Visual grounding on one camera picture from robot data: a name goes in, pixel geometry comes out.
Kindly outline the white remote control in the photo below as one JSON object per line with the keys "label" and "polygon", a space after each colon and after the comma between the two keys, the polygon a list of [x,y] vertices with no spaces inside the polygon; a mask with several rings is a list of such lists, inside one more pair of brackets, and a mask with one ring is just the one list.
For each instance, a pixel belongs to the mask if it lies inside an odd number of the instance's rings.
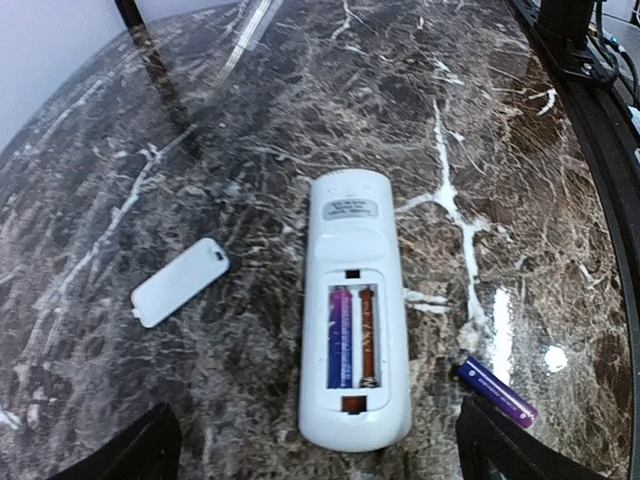
{"label": "white remote control", "polygon": [[[349,389],[329,389],[329,297],[352,296]],[[298,426],[311,443],[338,452],[388,447],[411,427],[408,329],[390,180],[343,169],[311,186]]]}

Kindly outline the blue battery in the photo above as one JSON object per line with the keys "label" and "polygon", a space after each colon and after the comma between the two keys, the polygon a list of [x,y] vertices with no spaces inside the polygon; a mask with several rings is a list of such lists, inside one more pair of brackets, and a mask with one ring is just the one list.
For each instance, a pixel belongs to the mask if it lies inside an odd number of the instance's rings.
{"label": "blue battery", "polygon": [[328,373],[329,389],[349,389],[352,376],[352,296],[346,287],[337,287],[329,297]]}

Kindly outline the white battery cover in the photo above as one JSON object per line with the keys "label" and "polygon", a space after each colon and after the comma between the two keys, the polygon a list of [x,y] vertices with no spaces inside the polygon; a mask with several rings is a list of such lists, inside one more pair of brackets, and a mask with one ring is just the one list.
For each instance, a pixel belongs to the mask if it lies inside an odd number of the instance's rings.
{"label": "white battery cover", "polygon": [[144,328],[154,328],[229,268],[222,247],[211,238],[202,238],[132,291],[133,316]]}

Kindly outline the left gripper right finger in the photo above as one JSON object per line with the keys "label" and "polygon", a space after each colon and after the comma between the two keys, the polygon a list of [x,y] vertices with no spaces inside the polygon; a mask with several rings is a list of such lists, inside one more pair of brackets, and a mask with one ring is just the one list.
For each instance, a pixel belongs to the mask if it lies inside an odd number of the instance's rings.
{"label": "left gripper right finger", "polygon": [[476,395],[463,399],[457,446],[465,479],[600,479],[545,446]]}

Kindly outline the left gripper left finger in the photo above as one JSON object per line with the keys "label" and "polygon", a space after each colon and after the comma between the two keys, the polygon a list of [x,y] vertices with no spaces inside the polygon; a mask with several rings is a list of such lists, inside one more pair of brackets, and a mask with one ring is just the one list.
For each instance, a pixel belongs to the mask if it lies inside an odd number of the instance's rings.
{"label": "left gripper left finger", "polygon": [[51,479],[177,479],[180,454],[179,421],[168,403],[159,403]]}

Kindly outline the purple battery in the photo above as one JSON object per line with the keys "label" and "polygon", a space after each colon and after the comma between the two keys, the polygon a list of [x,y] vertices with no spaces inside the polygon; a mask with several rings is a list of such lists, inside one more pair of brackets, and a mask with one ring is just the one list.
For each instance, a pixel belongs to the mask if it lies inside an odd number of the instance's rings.
{"label": "purple battery", "polygon": [[538,418],[538,412],[531,404],[474,357],[468,356],[457,368],[457,373],[474,392],[488,400],[520,427],[527,429]]}

